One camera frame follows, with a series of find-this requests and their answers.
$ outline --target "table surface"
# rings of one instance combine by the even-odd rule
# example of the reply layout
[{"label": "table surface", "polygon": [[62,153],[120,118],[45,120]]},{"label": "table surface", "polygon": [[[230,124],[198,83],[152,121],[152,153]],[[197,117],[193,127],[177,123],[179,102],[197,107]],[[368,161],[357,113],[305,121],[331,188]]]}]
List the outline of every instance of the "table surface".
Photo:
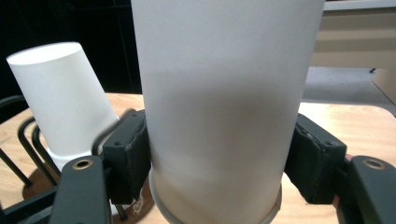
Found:
[{"label": "table surface", "polygon": [[[117,115],[126,108],[144,108],[143,96],[108,93]],[[327,105],[301,103],[299,112],[332,133],[347,145],[350,155],[377,157],[396,166],[396,118],[387,110],[371,105]],[[32,116],[29,109],[0,125],[0,148],[29,175],[35,166],[21,147],[17,130]],[[22,201],[22,182],[0,161],[0,202],[3,208]],[[286,175],[282,178],[281,210],[273,223],[338,223],[331,205],[307,204]],[[154,206],[139,223],[167,223]]]}]

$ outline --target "wooden table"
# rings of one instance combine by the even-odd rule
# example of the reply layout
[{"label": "wooden table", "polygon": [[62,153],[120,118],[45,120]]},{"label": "wooden table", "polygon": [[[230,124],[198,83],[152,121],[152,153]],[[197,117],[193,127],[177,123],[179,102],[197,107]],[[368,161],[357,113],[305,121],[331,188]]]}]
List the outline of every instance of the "wooden table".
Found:
[{"label": "wooden table", "polygon": [[[116,113],[126,108],[143,109],[141,95],[107,95]],[[300,113],[347,144],[347,153],[377,157],[396,166],[396,118],[387,110],[370,105],[325,105],[301,103]],[[21,147],[17,130],[32,115],[29,109],[0,125],[0,147],[29,175],[35,166]],[[9,207],[22,200],[22,182],[0,161],[0,201]],[[307,204],[284,175],[282,207],[273,223],[337,223],[331,205]],[[156,206],[139,223],[167,223]]]}]

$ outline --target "dark background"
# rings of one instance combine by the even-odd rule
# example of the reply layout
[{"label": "dark background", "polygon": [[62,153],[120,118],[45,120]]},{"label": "dark background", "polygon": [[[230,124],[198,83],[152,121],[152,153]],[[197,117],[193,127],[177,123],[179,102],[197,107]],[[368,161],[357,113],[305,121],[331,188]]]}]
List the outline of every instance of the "dark background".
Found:
[{"label": "dark background", "polygon": [[[0,2],[0,99],[21,94],[7,56],[62,41],[81,44],[106,92],[142,92],[130,0],[9,0]],[[0,123],[26,106],[0,109]]]}]

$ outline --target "white cylinder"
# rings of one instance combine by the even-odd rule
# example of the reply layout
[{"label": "white cylinder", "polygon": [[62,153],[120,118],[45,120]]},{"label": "white cylinder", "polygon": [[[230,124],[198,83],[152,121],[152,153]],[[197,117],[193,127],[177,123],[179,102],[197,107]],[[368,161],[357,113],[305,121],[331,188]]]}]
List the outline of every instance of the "white cylinder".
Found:
[{"label": "white cylinder", "polygon": [[270,221],[324,0],[133,0],[151,187],[171,222]]},{"label": "white cylinder", "polygon": [[23,50],[7,62],[58,168],[90,155],[94,139],[118,120],[79,43]]}]

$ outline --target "tall white cylinder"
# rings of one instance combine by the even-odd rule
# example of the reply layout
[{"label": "tall white cylinder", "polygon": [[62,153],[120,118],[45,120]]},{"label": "tall white cylinder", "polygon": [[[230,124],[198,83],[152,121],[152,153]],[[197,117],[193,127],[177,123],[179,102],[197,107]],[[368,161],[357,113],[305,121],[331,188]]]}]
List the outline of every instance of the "tall white cylinder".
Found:
[{"label": "tall white cylinder", "polygon": [[324,0],[133,0],[152,192],[171,222],[270,221]]},{"label": "tall white cylinder", "polygon": [[79,43],[23,50],[7,62],[59,168],[90,155],[94,139],[118,120]]}]

